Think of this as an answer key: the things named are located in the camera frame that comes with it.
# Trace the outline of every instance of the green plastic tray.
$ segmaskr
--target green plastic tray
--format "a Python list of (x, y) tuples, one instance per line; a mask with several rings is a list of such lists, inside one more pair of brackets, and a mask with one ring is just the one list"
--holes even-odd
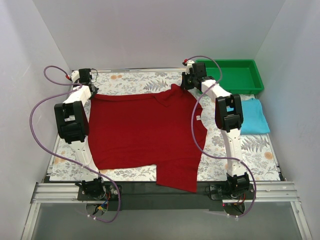
[[(214, 62), (207, 59), (196, 61), (204, 62), (206, 74), (218, 80), (219, 70)], [(257, 65), (254, 60), (217, 60), (222, 70), (220, 86), (232, 94), (258, 94), (264, 89)]]

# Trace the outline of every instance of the red fabric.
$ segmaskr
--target red fabric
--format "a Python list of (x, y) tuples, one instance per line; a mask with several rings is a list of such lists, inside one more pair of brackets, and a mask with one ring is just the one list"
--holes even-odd
[[(101, 95), (91, 100), (88, 143), (98, 169), (156, 164), (159, 185), (197, 191), (201, 152), (191, 134), (196, 99), (173, 84), (170, 90), (137, 95)], [(201, 116), (198, 105), (194, 117)], [(204, 147), (207, 129), (194, 120)]]

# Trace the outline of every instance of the white wall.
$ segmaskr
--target white wall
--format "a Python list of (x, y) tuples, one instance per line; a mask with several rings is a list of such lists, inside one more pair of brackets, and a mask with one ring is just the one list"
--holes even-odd
[(33, 0), (71, 69), (253, 59), (284, 0)]
[[(43, 68), (69, 68), (32, 0), (0, 0), (0, 23), (0, 239), (11, 240), (21, 237), (36, 181), (50, 159), (32, 138), (30, 111), (41, 99), (66, 90), (46, 81)], [(59, 72), (49, 73), (65, 79)], [(35, 130), (49, 148), (57, 134), (55, 102), (34, 116)]]
[(313, 239), (320, 239), (320, 1), (287, 0), (255, 61), (280, 168), (295, 182)]

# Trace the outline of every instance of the folded towel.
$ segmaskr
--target folded towel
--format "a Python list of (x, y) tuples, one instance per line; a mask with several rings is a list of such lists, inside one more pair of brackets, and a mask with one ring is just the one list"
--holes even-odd
[(251, 98), (241, 101), (243, 112), (243, 124), (241, 134), (268, 134), (270, 129), (264, 113), (261, 102), (258, 99)]

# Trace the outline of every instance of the floral tablecloth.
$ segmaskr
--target floral tablecloth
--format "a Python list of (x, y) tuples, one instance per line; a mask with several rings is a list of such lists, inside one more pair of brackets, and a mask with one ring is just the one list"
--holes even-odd
[[(124, 73), (99, 73), (95, 86), (99, 88), (99, 94), (105, 95), (132, 95), (159, 93), (171, 88), (171, 84), (181, 84), (180, 72), (124, 72)], [(198, 98), (200, 92), (197, 89), (190, 92)], [(253, 95), (242, 95), (242, 100), (254, 98)], [(223, 157), (226, 149), (220, 130), (215, 124), (215, 104), (208, 97), (201, 99), (203, 108), (201, 120), (207, 128), (204, 150), (214, 156)], [(85, 108), (87, 117), (90, 116), (91, 103), (88, 101)], [(242, 135), (242, 157), (249, 166), (257, 181), (279, 181), (279, 173), (272, 154), (272, 149), (266, 134)], [(57, 154), (75, 159), (68, 144), (60, 139)], [(74, 163), (70, 163), (56, 157), (53, 161), (50, 181), (80, 181), (82, 175), (87, 173)], [(227, 179), (227, 160), (201, 156), (198, 168), (198, 181), (224, 181)], [(156, 166), (142, 166), (125, 169), (105, 169), (101, 172), (114, 181), (155, 181)]]

